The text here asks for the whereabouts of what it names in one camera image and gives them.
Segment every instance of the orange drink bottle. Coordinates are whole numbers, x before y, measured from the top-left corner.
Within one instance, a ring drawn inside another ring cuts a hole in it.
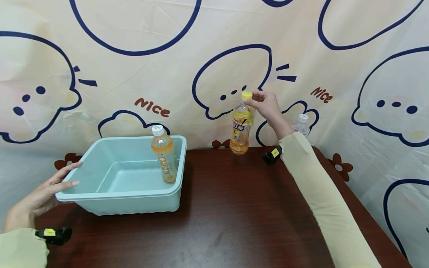
[[[154,135],[151,148],[161,165],[161,176],[166,183],[176,182],[177,166],[174,153],[174,142],[161,125],[152,127]]]
[[[251,98],[251,92],[243,91],[242,101],[234,108],[233,136],[230,142],[230,149],[235,154],[244,154],[249,148],[249,131],[253,125],[255,109],[245,105],[243,100]]]

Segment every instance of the light blue plastic basin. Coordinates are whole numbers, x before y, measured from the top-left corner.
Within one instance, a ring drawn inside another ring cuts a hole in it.
[[[165,183],[151,150],[152,137],[103,138],[81,158],[83,165],[64,181],[79,185],[56,194],[96,215],[176,211],[184,172],[187,141],[171,136],[178,158],[176,182]]]

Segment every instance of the dark brown table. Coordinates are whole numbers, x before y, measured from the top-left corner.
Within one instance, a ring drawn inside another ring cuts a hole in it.
[[[172,213],[95,216],[76,204],[42,215],[38,227],[73,228],[51,247],[52,268],[333,267],[310,208],[281,161],[250,148],[189,151],[180,208]],[[383,267],[410,267],[318,149],[314,149]]]

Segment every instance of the beige sleeve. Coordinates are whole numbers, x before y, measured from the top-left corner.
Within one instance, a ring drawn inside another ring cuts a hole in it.
[[[337,187],[299,132],[281,139],[281,156],[310,206],[335,267],[381,267]]]
[[[44,268],[49,250],[35,229],[22,228],[0,235],[0,267]]]

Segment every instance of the blue outline drawing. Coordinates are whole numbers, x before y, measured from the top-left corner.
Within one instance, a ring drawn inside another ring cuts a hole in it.
[[[404,255],[404,257],[408,260],[407,253],[405,252],[405,249],[404,249],[401,241],[399,240],[398,236],[396,235],[395,230],[393,230],[392,223],[390,222],[390,218],[389,218],[389,211],[387,209],[387,202],[389,201],[389,196],[390,196],[391,192],[393,191],[393,189],[395,189],[395,187],[402,185],[402,184],[420,184],[420,185],[424,185],[424,186],[429,186],[429,181],[421,180],[421,179],[398,180],[398,181],[395,181],[394,183],[392,183],[387,188],[386,193],[384,194],[384,198],[383,198],[384,219],[386,221],[387,227],[389,228],[390,232],[392,233],[393,238],[395,239],[396,243],[398,244],[399,250]]]
[[[288,5],[293,0],[283,0],[283,1],[275,1],[275,0],[262,0],[265,4],[272,6],[272,7],[283,7],[285,5]]]
[[[358,98],[357,98],[357,107],[355,108],[355,110],[353,111],[353,113],[352,113],[352,115],[351,115],[351,120],[352,120],[352,122],[353,122],[354,124],[356,124],[356,125],[358,125],[358,126],[368,126],[368,127],[369,127],[369,128],[371,128],[372,130],[374,130],[374,131],[376,131],[376,132],[378,132],[378,133],[380,133],[380,134],[383,134],[383,135],[392,136],[392,137],[398,137],[398,138],[399,138],[399,140],[400,140],[403,144],[408,145],[408,146],[410,146],[410,147],[421,147],[421,146],[429,145],[429,139],[427,139],[427,140],[425,140],[425,141],[423,141],[423,142],[418,142],[418,143],[409,142],[409,141],[407,141],[407,140],[404,138],[404,136],[403,136],[401,133],[387,132],[387,131],[381,130],[381,129],[379,129],[379,128],[377,128],[377,127],[373,126],[373,125],[371,125],[369,122],[361,123],[361,122],[358,122],[358,121],[356,121],[356,120],[354,119],[354,115],[355,115],[355,114],[356,114],[356,112],[360,109],[360,97],[361,97],[361,95],[362,95],[363,88],[365,87],[365,84],[366,84],[366,82],[369,80],[369,78],[371,77],[371,75],[372,75],[372,74],[373,74],[373,73],[374,73],[378,68],[380,68],[380,67],[381,67],[383,64],[385,64],[386,62],[388,62],[388,61],[390,61],[390,60],[393,60],[393,59],[395,59],[395,58],[398,58],[398,57],[401,57],[401,56],[404,56],[404,55],[408,55],[408,54],[412,54],[412,53],[424,52],[424,51],[429,51],[429,47],[413,48],[413,49],[409,49],[409,50],[405,50],[405,51],[402,51],[402,52],[396,53],[396,54],[394,54],[394,55],[392,55],[392,56],[388,57],[388,58],[387,58],[387,59],[385,59],[384,61],[382,61],[380,64],[378,64],[378,65],[377,65],[377,67],[375,67],[375,68],[374,68],[374,70],[372,70],[372,71],[369,73],[369,75],[366,77],[366,79],[365,79],[365,81],[363,82],[363,85],[362,85],[362,87],[361,87],[361,89],[360,89],[359,96],[358,96]]]
[[[332,0],[326,0],[325,4],[323,5],[322,11],[321,11],[320,17],[319,17],[319,23],[317,25],[317,32],[319,34],[320,40],[329,49],[332,49],[332,50],[346,50],[346,49],[358,48],[358,47],[360,47],[362,45],[365,45],[366,43],[371,42],[372,40],[376,39],[380,35],[382,35],[382,34],[388,32],[388,31],[390,31],[391,29],[399,26],[401,23],[403,23],[404,21],[406,21],[419,8],[419,6],[423,3],[424,0],[420,0],[420,2],[407,15],[405,15],[403,18],[401,18],[400,20],[396,21],[392,25],[388,26],[387,28],[381,30],[380,32],[378,32],[377,34],[375,34],[373,37],[370,37],[367,40],[362,41],[362,42],[357,43],[357,44],[339,45],[339,46],[334,45],[331,42],[329,42],[329,40],[326,38],[325,34],[323,33],[323,19],[325,18],[326,11],[328,10],[328,6],[331,3],[331,1]]]
[[[109,45],[108,43],[106,43],[103,40],[101,40],[100,38],[98,38],[86,26],[85,22],[83,21],[82,17],[80,16],[79,10],[78,10],[78,8],[76,6],[76,1],[75,0],[69,0],[69,1],[70,1],[70,5],[72,7],[73,14],[76,17],[76,20],[78,21],[78,23],[80,24],[80,26],[82,27],[82,29],[86,32],[86,34],[90,38],[92,38],[95,42],[97,42],[98,44],[100,44],[103,47],[107,48],[108,50],[111,50],[113,52],[116,52],[116,53],[119,53],[119,54],[122,54],[122,55],[126,55],[126,56],[146,56],[146,55],[151,55],[151,54],[155,54],[155,53],[161,52],[163,50],[166,50],[167,48],[171,47],[175,43],[179,42],[179,40],[182,39],[185,36],[185,34],[189,31],[189,29],[191,28],[191,26],[195,22],[196,17],[197,17],[198,12],[199,12],[199,8],[201,6],[201,1],[202,0],[196,0],[195,7],[193,9],[193,12],[192,12],[192,15],[191,15],[189,21],[186,23],[185,27],[182,29],[182,31],[176,37],[174,37],[172,40],[168,41],[164,45],[161,45],[161,46],[159,46],[157,48],[151,48],[151,49],[142,50],[142,51],[128,51],[128,50],[119,49],[119,48],[116,48],[114,46]]]
[[[11,32],[11,31],[0,31],[0,37],[18,37],[18,38],[26,38],[26,39],[30,39],[30,40],[34,40],[34,41],[38,41],[41,42],[45,45],[50,46],[51,48],[55,49],[58,53],[60,53],[64,60],[67,62],[67,65],[70,68],[70,74],[71,74],[71,83],[70,83],[70,87],[69,90],[76,93],[76,95],[78,96],[78,100],[76,102],[76,104],[70,106],[70,107],[60,107],[57,112],[55,113],[55,115],[53,116],[52,120],[48,123],[48,125],[40,130],[37,135],[28,141],[23,141],[23,142],[19,142],[19,141],[14,141],[9,137],[9,133],[8,132],[0,132],[0,136],[2,136],[3,140],[6,142],[10,142],[10,143],[16,143],[16,144],[24,144],[24,143],[30,143],[30,142],[35,142],[37,141],[43,133],[45,133],[46,131],[48,131],[52,125],[54,124],[55,120],[58,118],[58,116],[60,115],[60,113],[62,111],[69,111],[69,110],[73,110],[76,107],[78,107],[81,103],[82,103],[82,97],[80,95],[80,93],[75,89],[75,85],[76,85],[76,76],[75,76],[75,72],[80,71],[79,68],[77,66],[75,66],[74,68],[72,67],[72,64],[69,60],[69,58],[66,56],[66,54],[64,53],[64,51],[58,47],[56,44],[52,43],[49,40],[46,40],[40,36],[35,36],[33,34],[29,34],[29,33],[20,33],[20,32]],[[86,82],[90,83],[91,86],[97,86],[97,83],[93,80],[82,80],[79,79],[80,82],[82,82],[83,84],[87,84]]]
[[[309,113],[309,112],[313,112],[316,115],[316,119],[314,120],[314,123],[311,124],[310,128],[310,132],[313,129],[313,127],[315,126],[315,124],[317,124],[317,122],[319,121],[319,112],[316,109],[308,109],[308,104],[303,101],[303,100],[299,100],[296,103],[292,104],[291,106],[289,106],[289,108],[287,108],[286,110],[282,111],[282,114],[287,113],[293,106],[297,105],[297,104],[302,104],[304,105],[304,111],[302,112],[303,114]],[[261,131],[261,129],[267,124],[267,120],[265,120],[261,125],[259,125],[257,131],[256,131],[256,141],[263,147],[265,147],[266,145],[262,143],[262,141],[259,139],[259,133]]]
[[[110,122],[112,120],[115,120],[116,117],[118,115],[120,115],[120,114],[130,114],[130,115],[133,115],[133,116],[137,117],[137,119],[142,123],[143,128],[145,128],[145,129],[148,128],[148,127],[150,127],[150,126],[161,125],[161,126],[164,127],[164,129],[167,132],[167,134],[170,135],[170,130],[166,126],[164,126],[163,124],[161,124],[161,123],[149,123],[149,124],[146,124],[146,122],[143,120],[143,118],[141,118],[140,115],[136,114],[135,112],[133,112],[133,111],[127,111],[127,110],[119,110],[119,111],[114,112],[111,117],[108,117],[106,119],[101,120],[101,122],[98,124],[98,133],[100,134],[101,138],[103,137],[101,135],[101,128],[104,126],[104,124],[106,124],[107,122]]]
[[[195,78],[193,79],[193,83],[192,83],[192,96],[193,99],[195,100],[195,102],[201,106],[203,109],[205,109],[205,116],[210,119],[210,120],[216,120],[218,118],[220,118],[222,115],[224,114],[228,114],[230,112],[233,111],[233,109],[227,111],[227,112],[223,112],[220,115],[216,116],[216,117],[211,117],[208,113],[209,111],[209,107],[207,107],[206,105],[204,105],[199,99],[198,96],[196,94],[196,86],[198,83],[198,79],[200,78],[200,76],[204,73],[204,71],[210,66],[212,65],[215,61],[221,59],[224,56],[227,56],[231,53],[237,52],[237,51],[242,51],[242,50],[246,50],[246,49],[254,49],[254,48],[260,48],[263,49],[265,51],[268,52],[268,69],[267,72],[265,74],[264,79],[262,80],[262,83],[258,86],[258,90],[262,91],[262,87],[264,86],[265,82],[267,81],[268,77],[270,76],[271,73],[271,69],[272,69],[272,52],[271,52],[271,48],[267,45],[264,44],[249,44],[249,45],[241,45],[238,47],[234,47],[234,48],[230,48],[216,56],[214,56],[212,59],[210,59],[208,62],[206,62],[201,69],[197,72],[197,74],[195,75]],[[278,68],[276,68],[276,71],[281,71],[281,70],[285,70],[285,69],[289,69],[289,64],[285,64],[282,65]],[[296,76],[292,76],[292,75],[278,75],[277,76],[278,80],[283,80],[283,81],[289,81],[289,82],[295,82],[296,81]]]

